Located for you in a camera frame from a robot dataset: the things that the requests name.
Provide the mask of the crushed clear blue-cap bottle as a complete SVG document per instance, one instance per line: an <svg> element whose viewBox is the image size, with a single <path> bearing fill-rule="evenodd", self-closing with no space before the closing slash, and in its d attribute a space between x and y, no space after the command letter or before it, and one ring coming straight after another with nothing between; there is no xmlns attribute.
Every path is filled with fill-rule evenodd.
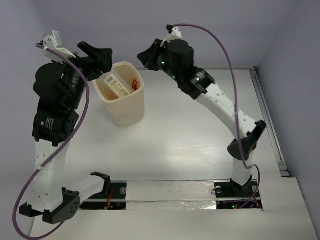
<svg viewBox="0 0 320 240"><path fill-rule="evenodd" d="M139 82L137 81L136 78L133 79L131 86L132 86L132 89L133 89L134 91L137 91L137 90L138 90L138 88L139 88Z"/></svg>

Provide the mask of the orange juice bottle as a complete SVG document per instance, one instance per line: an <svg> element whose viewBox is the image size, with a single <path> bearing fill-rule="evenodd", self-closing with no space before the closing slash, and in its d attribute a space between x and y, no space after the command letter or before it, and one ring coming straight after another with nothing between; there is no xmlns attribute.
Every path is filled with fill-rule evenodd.
<svg viewBox="0 0 320 240"><path fill-rule="evenodd" d="M110 94L107 98L109 101L114 101L114 100L117 100L119 99L119 97L116 95L116 94Z"/></svg>

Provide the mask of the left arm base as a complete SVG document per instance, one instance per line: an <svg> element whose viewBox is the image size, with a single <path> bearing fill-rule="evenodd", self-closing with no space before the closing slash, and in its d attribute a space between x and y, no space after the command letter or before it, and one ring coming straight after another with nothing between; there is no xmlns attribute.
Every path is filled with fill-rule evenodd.
<svg viewBox="0 0 320 240"><path fill-rule="evenodd" d="M126 181L111 181L111 177L100 172L92 172L91 176L104 180L101 192L89 197L80 205L82 210L126 210Z"/></svg>

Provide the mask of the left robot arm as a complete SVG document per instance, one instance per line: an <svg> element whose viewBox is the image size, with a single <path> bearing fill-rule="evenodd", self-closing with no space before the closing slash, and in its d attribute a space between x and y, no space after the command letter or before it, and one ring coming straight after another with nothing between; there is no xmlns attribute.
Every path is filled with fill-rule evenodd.
<svg viewBox="0 0 320 240"><path fill-rule="evenodd" d="M44 43L38 46L49 54L51 62L35 74L33 90L39 96L32 130L35 176L32 193L19 213L29 218L41 216L45 223L54 225L73 218L89 198L110 194L111 178L106 174L93 172L74 187L63 187L63 175L71 139L85 118L77 114L80 101L90 96L88 83L112 69L113 51L82 41L77 46L85 56L80 57Z"/></svg>

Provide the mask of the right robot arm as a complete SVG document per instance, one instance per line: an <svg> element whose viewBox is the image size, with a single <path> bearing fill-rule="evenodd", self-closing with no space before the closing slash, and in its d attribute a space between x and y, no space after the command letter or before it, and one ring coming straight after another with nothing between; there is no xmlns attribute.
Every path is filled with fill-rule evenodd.
<svg viewBox="0 0 320 240"><path fill-rule="evenodd" d="M230 190L242 196L249 189L252 155L266 129L263 120L256 121L243 111L235 111L235 104L222 92L215 79L194 64L194 49L184 40L163 43L156 39L151 47L137 55L150 71L163 71L178 88L210 110L231 132L234 140L227 147L233 158Z"/></svg>

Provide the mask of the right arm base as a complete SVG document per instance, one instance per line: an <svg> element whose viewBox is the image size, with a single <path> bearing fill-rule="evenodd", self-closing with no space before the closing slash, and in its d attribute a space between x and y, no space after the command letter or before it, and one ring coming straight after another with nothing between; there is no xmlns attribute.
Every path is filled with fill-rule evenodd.
<svg viewBox="0 0 320 240"><path fill-rule="evenodd" d="M216 198L218 210L262 209L263 204L259 191L255 193L258 182L250 178L244 186L230 180L214 183L211 194Z"/></svg>

